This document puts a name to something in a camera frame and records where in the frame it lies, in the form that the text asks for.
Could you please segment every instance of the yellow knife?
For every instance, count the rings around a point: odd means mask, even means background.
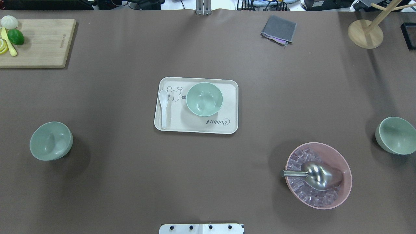
[[[6,29],[4,27],[1,27],[1,37],[6,40],[7,46],[9,47],[10,54],[13,57],[16,56],[17,52],[15,48],[13,47],[12,43],[10,42],[9,37],[7,36],[7,33],[6,33]]]

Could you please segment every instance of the beige tray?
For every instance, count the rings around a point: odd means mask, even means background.
[[[210,82],[223,94],[223,105],[217,114],[200,117],[192,113],[183,98],[200,82]],[[238,128],[238,85],[232,80],[166,77],[160,81],[158,92],[168,91],[167,126],[161,128],[161,107],[156,100],[154,125],[160,131],[233,134]]]

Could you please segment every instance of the folded towel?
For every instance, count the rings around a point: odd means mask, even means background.
[[[289,42],[293,42],[296,26],[297,23],[271,15],[261,35],[286,46]]]

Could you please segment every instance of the wooden base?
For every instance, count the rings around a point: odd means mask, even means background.
[[[348,27],[348,36],[352,42],[365,49],[374,49],[383,42],[383,31],[379,26],[374,27],[369,33],[364,30],[371,24],[370,20],[357,20]]]

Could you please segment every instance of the lime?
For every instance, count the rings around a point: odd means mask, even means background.
[[[23,36],[22,32],[17,29],[10,29],[7,33],[7,37],[9,38],[10,42],[15,45],[23,45],[25,42],[25,37]]]

